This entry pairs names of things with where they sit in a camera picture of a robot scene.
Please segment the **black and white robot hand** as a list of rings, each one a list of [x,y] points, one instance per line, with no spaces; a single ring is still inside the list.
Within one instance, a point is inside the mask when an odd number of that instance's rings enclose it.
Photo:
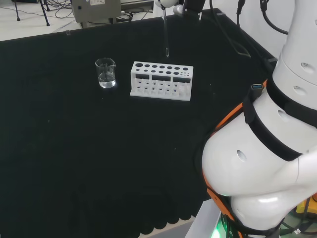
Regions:
[[[154,0],[154,2],[158,7],[165,9],[178,5],[179,0]]]

